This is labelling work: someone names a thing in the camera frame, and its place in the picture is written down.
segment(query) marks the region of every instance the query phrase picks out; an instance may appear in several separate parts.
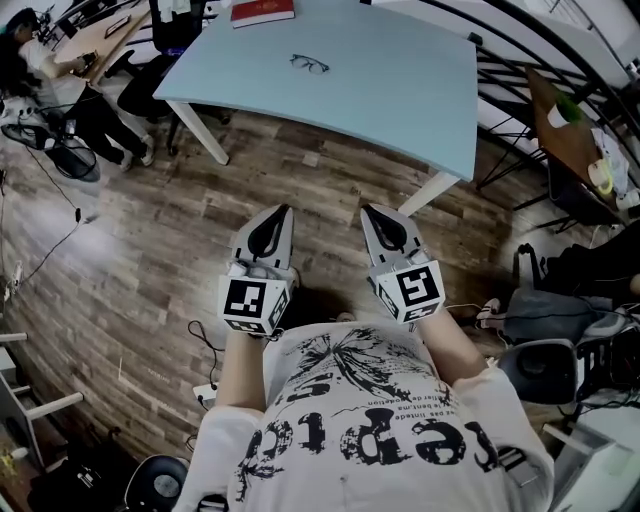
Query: cup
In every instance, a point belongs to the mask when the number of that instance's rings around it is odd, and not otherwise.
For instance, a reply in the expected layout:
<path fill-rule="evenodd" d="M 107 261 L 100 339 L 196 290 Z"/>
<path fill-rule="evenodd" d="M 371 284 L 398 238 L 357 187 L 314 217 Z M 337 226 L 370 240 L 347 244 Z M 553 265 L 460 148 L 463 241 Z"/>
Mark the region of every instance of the cup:
<path fill-rule="evenodd" d="M 562 117 L 562 114 L 558 110 L 558 105 L 554 105 L 553 108 L 549 111 L 549 113 L 547 114 L 547 120 L 549 121 L 549 124 L 554 128 L 562 128 L 563 126 L 569 124 L 569 121 Z"/>
<path fill-rule="evenodd" d="M 594 187 L 602 193 L 608 194 L 611 192 L 610 186 L 613 185 L 613 178 L 611 177 L 611 172 L 609 172 L 609 164 L 604 158 L 591 164 L 587 170 L 589 179 Z"/>
<path fill-rule="evenodd" d="M 624 211 L 640 204 L 640 190 L 634 188 L 629 190 L 622 199 L 616 198 L 616 206 L 618 210 Z"/>

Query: eyeglasses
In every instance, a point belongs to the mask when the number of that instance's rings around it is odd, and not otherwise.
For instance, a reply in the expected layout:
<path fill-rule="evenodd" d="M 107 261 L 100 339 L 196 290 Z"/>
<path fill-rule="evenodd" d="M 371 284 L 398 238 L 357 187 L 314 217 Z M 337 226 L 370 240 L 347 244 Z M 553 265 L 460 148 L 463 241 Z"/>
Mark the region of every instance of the eyeglasses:
<path fill-rule="evenodd" d="M 291 65 L 296 69 L 309 68 L 309 72 L 314 75 L 321 75 L 329 71 L 329 66 L 326 64 L 311 57 L 305 57 L 304 55 L 296 55 L 294 53 L 289 62 L 291 62 Z"/>

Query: shoe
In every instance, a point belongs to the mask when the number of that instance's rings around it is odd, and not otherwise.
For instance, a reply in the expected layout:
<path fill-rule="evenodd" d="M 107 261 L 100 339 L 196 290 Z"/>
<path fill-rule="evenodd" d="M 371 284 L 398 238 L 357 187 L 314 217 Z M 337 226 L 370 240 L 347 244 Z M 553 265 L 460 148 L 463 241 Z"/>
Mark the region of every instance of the shoe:
<path fill-rule="evenodd" d="M 133 154 L 129 151 L 124 151 L 124 156 L 122 157 L 122 162 L 120 162 L 120 170 L 122 172 L 127 172 L 131 169 L 131 162 L 133 161 Z"/>
<path fill-rule="evenodd" d="M 149 167 L 154 159 L 155 159 L 156 155 L 155 155 L 155 147 L 154 144 L 147 144 L 147 151 L 145 152 L 144 156 L 141 158 L 142 160 L 142 165 L 144 165 L 145 167 Z"/>

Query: power strip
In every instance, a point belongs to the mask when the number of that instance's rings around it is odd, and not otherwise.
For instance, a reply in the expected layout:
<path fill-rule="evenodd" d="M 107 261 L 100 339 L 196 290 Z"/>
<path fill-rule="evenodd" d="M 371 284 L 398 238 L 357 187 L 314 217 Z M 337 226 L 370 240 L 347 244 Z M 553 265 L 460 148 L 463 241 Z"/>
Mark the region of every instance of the power strip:
<path fill-rule="evenodd" d="M 195 386 L 193 388 L 193 394 L 196 396 L 196 400 L 202 403 L 213 401 L 218 395 L 218 383 L 214 382 L 213 387 L 211 384 L 203 384 L 202 386 Z"/>

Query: red book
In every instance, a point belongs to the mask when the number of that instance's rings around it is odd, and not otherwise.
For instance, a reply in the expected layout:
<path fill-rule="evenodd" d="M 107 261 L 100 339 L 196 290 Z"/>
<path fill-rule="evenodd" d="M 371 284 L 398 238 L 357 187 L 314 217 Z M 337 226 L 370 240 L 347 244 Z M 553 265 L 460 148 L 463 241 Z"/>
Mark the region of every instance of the red book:
<path fill-rule="evenodd" d="M 231 8 L 233 28 L 295 17 L 293 0 L 254 0 Z"/>

